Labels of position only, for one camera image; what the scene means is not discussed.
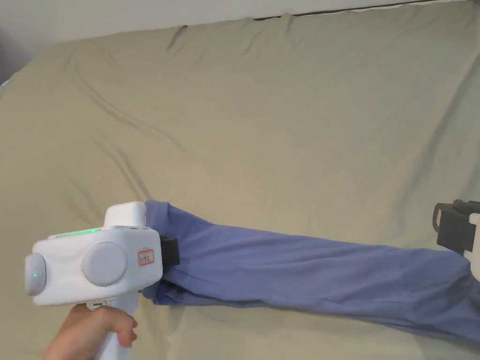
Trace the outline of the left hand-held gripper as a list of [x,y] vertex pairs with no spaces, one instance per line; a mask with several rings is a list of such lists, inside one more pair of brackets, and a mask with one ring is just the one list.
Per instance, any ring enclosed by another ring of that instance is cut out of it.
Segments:
[[38,306],[85,304],[133,315],[139,292],[180,263],[175,238],[146,223],[143,202],[109,207],[102,227],[37,241],[24,262],[24,289]]

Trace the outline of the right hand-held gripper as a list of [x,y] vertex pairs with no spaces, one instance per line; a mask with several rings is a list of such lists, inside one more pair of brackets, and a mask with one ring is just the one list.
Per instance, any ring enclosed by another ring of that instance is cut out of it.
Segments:
[[437,245],[454,251],[470,262],[474,278],[480,280],[480,203],[455,200],[437,203],[432,216]]

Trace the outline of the person's left hand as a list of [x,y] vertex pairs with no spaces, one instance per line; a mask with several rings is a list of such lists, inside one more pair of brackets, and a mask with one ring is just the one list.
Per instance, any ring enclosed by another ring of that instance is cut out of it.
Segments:
[[110,333],[117,336],[120,345],[130,348],[137,339],[137,325],[134,317],[118,308],[100,306],[89,310],[78,304],[69,312],[42,359],[93,360]]

